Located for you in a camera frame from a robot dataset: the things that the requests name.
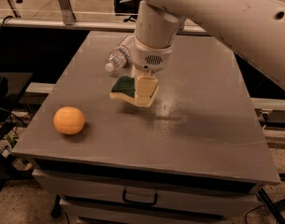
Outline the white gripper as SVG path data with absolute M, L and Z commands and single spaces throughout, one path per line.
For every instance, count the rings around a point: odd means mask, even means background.
M 132 76 L 135 77 L 135 105 L 152 105 L 159 86 L 153 75 L 168 64 L 173 46 L 154 49 L 133 38 L 131 47 Z

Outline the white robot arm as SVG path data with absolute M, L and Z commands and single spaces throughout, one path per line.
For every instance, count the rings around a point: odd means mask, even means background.
M 191 20 L 285 91 L 285 3 L 278 0 L 142 0 L 135 26 L 135 68 L 144 54 L 170 52 Z

